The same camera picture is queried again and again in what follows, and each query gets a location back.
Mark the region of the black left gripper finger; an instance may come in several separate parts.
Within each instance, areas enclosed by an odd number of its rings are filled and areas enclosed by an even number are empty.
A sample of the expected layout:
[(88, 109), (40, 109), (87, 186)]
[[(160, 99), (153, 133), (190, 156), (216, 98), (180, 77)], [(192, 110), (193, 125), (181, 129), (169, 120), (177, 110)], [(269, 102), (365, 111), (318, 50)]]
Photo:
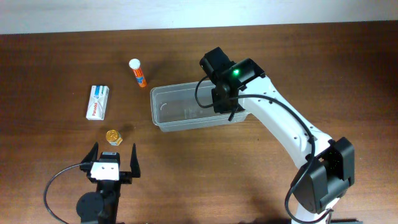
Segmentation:
[(131, 168), (131, 177), (132, 178), (140, 178), (141, 177), (141, 169), (139, 166), (139, 161), (137, 159), (137, 150), (136, 150), (135, 143), (132, 146), (130, 168)]
[(98, 143), (95, 142), (89, 153), (81, 161), (82, 164), (92, 164), (96, 162), (98, 157)]

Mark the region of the small jar gold lid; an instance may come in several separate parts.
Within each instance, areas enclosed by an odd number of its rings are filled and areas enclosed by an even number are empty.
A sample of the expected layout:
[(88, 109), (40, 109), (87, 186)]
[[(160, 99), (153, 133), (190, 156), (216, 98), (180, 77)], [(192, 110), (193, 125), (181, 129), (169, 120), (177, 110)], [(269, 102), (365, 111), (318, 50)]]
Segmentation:
[(118, 146), (123, 141), (121, 134), (117, 130), (114, 130), (114, 129), (109, 130), (106, 133), (106, 140), (112, 146)]

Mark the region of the clear plastic container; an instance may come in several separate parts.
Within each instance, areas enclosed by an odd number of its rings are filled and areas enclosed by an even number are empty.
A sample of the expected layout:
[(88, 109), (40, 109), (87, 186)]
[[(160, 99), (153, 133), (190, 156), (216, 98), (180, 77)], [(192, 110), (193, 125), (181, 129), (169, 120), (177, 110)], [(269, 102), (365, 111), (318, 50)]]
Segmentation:
[(150, 91), (153, 123), (163, 132), (207, 128), (243, 122), (248, 113), (237, 112), (229, 121), (229, 114), (215, 113), (213, 108), (201, 108), (195, 100), (197, 83), (159, 86)]

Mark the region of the orange effervescent tablet tube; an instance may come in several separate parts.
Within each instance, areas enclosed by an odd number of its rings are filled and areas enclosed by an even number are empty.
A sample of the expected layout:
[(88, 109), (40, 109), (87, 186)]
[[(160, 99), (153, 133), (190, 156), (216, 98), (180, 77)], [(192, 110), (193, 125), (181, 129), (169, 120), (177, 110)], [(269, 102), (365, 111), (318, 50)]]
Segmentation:
[(138, 85), (142, 88), (146, 87), (147, 82), (141, 70), (141, 62), (137, 58), (134, 58), (129, 61), (129, 66), (134, 73)]

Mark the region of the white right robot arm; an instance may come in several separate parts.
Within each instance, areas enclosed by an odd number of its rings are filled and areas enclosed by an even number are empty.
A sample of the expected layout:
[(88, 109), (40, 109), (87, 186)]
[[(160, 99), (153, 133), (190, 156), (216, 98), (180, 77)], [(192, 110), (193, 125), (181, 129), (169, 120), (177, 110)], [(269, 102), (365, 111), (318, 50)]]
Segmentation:
[(219, 48), (207, 52), (200, 66), (215, 87), (215, 113), (254, 115), (281, 143), (298, 168), (284, 207), (292, 223), (330, 223), (333, 206), (354, 184), (354, 146), (335, 141), (305, 119), (275, 88), (252, 59), (236, 63)]

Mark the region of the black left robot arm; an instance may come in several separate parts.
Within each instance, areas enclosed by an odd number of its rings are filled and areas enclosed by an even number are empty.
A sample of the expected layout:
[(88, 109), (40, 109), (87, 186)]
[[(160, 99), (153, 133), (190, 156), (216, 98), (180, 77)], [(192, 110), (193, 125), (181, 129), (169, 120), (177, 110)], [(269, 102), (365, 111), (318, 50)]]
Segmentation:
[(119, 170), (120, 163), (117, 152), (99, 153), (97, 142), (81, 161), (80, 170), (96, 184), (94, 192), (85, 193), (76, 203), (81, 223), (116, 223), (121, 186), (129, 185), (141, 176), (136, 145), (132, 146), (131, 170)]

